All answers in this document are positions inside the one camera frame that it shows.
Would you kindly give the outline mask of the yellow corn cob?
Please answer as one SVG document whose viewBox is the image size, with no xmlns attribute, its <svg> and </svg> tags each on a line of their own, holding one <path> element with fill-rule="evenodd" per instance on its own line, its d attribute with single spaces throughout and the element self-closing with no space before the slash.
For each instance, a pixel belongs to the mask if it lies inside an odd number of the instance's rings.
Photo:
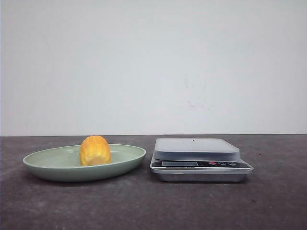
<svg viewBox="0 0 307 230">
<path fill-rule="evenodd" d="M 111 150 L 102 136 L 89 136 L 80 145 L 79 158 L 81 166 L 111 163 Z"/>
</svg>

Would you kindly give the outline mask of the green oval plate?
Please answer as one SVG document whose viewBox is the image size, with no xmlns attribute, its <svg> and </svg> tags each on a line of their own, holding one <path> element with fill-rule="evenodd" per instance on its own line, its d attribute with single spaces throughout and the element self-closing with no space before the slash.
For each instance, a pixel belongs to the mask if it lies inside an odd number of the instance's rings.
<svg viewBox="0 0 307 230">
<path fill-rule="evenodd" d="M 146 150 L 132 145 L 110 144 L 111 163 L 82 166 L 79 145 L 40 150 L 23 158 L 29 172 L 57 182 L 88 182 L 116 177 L 138 167 Z"/>
</svg>

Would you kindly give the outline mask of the silver digital kitchen scale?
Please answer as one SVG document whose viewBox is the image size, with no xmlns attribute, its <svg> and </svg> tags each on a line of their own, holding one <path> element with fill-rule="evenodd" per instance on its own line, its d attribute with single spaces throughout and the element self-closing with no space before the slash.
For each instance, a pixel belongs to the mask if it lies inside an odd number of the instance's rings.
<svg viewBox="0 0 307 230">
<path fill-rule="evenodd" d="M 241 182 L 253 167 L 220 138 L 158 138 L 150 169 L 167 182 Z"/>
</svg>

